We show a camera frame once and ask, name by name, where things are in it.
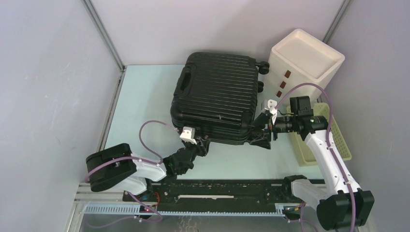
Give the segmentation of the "black ribbed hard-shell suitcase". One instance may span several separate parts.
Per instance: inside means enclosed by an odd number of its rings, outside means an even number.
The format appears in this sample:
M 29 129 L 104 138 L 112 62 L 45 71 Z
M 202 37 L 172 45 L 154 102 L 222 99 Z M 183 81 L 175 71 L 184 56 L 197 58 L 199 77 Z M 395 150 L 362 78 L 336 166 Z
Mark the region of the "black ribbed hard-shell suitcase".
M 177 81 L 170 108 L 176 128 L 195 128 L 196 137 L 229 145 L 249 143 L 269 63 L 242 55 L 194 52 Z

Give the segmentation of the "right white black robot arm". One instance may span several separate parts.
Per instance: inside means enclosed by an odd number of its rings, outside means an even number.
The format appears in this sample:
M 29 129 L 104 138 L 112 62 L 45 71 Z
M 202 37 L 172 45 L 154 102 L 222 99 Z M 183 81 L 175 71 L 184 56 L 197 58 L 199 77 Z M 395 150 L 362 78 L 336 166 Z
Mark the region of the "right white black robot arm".
M 264 132 L 261 140 L 270 143 L 280 133 L 296 133 L 315 157 L 326 189 L 312 184 L 303 175 L 287 176 L 281 195 L 287 202 L 300 199 L 316 210 L 320 225 L 325 230 L 364 226 L 374 205 L 374 196 L 362 190 L 353 178 L 337 149 L 330 131 L 332 116 L 315 115 L 308 96 L 290 99 L 291 113 L 278 116 L 278 103 L 265 100 L 262 112 L 253 122 Z

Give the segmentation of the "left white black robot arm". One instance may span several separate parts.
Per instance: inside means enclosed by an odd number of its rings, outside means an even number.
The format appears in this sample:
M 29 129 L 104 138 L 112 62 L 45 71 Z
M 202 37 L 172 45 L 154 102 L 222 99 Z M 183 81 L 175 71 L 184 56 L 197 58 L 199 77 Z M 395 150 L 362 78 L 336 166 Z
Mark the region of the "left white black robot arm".
M 122 143 L 86 158 L 85 181 L 93 192 L 124 190 L 141 201 L 148 201 L 153 195 L 148 181 L 158 182 L 185 174 L 193 169 L 195 158 L 206 156 L 208 150 L 209 141 L 199 141 L 196 145 L 185 142 L 174 154 L 153 161 L 132 153 L 129 144 Z

